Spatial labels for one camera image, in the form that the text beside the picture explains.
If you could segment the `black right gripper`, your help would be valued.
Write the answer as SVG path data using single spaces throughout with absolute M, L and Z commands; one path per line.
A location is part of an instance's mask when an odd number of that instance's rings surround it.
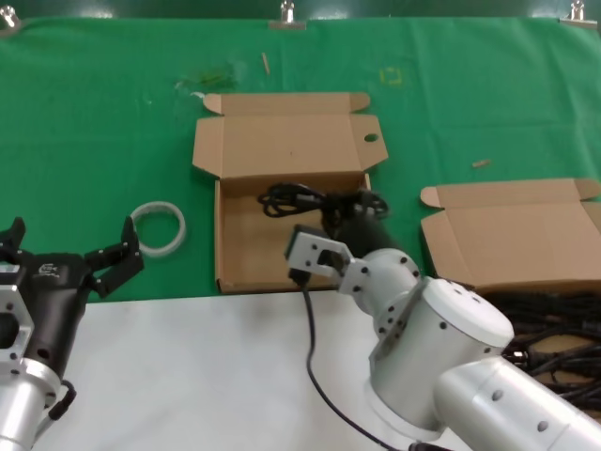
M 363 258 L 382 249 L 402 249 L 380 221 L 389 214 L 389 205 L 383 197 L 370 190 L 359 190 L 356 214 L 350 218 L 351 194 L 325 194 L 321 204 L 322 227 L 330 238 L 344 243 L 354 257 Z

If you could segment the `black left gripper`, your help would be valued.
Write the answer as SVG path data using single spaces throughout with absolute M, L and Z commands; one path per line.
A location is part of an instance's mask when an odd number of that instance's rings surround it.
M 20 289 L 34 323 L 24 356 L 62 376 L 91 289 L 100 297 L 126 284 L 144 269 L 133 220 L 127 216 L 120 242 L 85 254 L 22 252 L 22 217 L 1 232 L 1 262 L 24 267 Z

